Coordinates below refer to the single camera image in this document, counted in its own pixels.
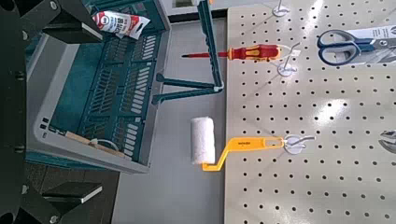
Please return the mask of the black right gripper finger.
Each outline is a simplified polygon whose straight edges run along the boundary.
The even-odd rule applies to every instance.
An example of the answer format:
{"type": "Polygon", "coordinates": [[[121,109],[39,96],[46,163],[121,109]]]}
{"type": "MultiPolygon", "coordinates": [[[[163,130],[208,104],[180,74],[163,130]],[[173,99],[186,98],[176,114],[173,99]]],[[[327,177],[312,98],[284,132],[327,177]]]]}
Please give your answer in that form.
{"type": "Polygon", "coordinates": [[[99,43],[99,28],[81,0],[19,0],[22,36],[30,41],[40,33],[64,43],[99,43]]]}
{"type": "Polygon", "coordinates": [[[39,193],[30,183],[24,184],[18,224],[89,224],[90,210],[102,189],[99,183],[65,182],[39,193]]]}

